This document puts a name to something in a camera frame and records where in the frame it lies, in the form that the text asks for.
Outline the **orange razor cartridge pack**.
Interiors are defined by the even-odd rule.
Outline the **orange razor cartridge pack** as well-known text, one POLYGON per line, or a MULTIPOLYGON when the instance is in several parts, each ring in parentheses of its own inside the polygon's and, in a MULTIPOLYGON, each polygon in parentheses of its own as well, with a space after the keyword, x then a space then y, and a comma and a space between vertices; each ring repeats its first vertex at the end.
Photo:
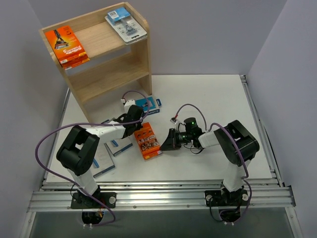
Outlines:
POLYGON ((134 136, 144 160, 162 154, 160 144, 149 122, 143 123, 141 128, 134 132, 134 136))

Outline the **Gillette blue razor blister pack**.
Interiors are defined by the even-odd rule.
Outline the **Gillette blue razor blister pack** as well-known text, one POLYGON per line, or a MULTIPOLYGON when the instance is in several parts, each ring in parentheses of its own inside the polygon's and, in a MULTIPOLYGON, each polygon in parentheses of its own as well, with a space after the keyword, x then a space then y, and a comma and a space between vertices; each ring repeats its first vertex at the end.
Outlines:
POLYGON ((131 45, 147 38, 147 32, 139 25, 126 25, 124 33, 125 45, 131 45))

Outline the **orange Gillette Fusion box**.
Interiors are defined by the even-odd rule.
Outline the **orange Gillette Fusion box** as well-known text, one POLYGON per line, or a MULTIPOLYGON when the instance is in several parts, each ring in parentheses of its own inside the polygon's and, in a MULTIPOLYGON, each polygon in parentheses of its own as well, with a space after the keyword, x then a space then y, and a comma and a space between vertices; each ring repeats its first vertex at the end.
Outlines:
POLYGON ((90 61, 83 45, 70 26, 65 25, 45 32, 45 37, 64 70, 75 68, 90 61))

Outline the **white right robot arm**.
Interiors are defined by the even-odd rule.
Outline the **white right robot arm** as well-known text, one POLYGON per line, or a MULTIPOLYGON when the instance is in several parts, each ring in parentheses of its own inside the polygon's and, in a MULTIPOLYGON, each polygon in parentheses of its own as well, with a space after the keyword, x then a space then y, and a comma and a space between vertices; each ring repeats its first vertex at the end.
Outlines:
POLYGON ((219 145, 228 159, 220 199, 224 204, 230 205, 238 197, 244 196, 242 193, 244 182, 249 177, 247 167, 260 150, 260 145, 238 120, 232 121, 225 127, 218 123, 213 125, 218 129, 203 132, 195 117, 187 118, 184 120, 184 131, 179 131, 178 128, 169 129, 160 150, 178 150, 183 145, 190 144, 190 150, 197 149, 201 153, 206 148, 219 145))

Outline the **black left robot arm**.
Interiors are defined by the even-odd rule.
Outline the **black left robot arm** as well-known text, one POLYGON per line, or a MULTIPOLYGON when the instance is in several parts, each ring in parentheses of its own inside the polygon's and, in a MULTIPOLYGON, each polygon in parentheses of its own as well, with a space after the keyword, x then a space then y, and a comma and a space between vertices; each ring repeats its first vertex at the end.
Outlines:
POLYGON ((74 125, 61 147, 56 158, 72 175, 76 186, 82 192, 82 202, 89 208, 99 204, 100 195, 91 172, 91 166, 99 145, 112 140, 124 139, 141 128, 144 110, 131 105, 127 113, 98 126, 84 128, 74 125))

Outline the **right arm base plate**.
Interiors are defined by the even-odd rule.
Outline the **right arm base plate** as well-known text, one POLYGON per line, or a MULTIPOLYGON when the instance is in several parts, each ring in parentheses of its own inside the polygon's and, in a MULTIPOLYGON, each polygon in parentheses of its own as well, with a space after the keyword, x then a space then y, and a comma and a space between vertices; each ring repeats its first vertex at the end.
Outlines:
POLYGON ((225 189, 206 190, 205 202, 208 207, 239 207, 246 206, 249 195, 246 190, 240 189, 228 192, 225 189))

